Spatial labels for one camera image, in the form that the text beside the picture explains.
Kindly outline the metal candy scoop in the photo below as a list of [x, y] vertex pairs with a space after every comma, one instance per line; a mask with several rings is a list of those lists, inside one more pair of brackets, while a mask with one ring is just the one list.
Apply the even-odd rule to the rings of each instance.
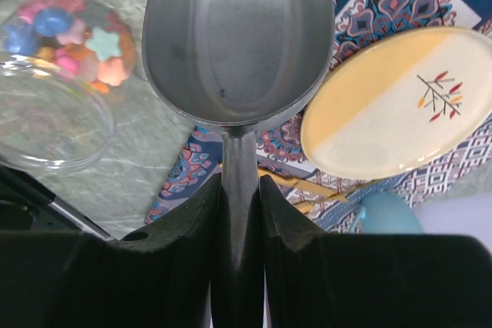
[[312, 99], [328, 72], [333, 26], [333, 0], [147, 0], [147, 79], [168, 106], [223, 139], [216, 327], [263, 324], [256, 134]]

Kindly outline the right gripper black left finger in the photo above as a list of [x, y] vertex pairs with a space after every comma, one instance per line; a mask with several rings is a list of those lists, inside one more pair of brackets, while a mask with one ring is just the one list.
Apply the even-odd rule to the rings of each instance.
[[122, 240], [80, 236], [51, 327], [202, 327], [221, 177]]

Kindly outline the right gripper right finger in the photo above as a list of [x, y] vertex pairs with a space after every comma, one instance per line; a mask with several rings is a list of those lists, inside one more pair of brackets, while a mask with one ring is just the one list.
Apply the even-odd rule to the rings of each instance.
[[491, 257], [474, 238], [332, 234], [260, 179], [275, 327], [489, 327]]

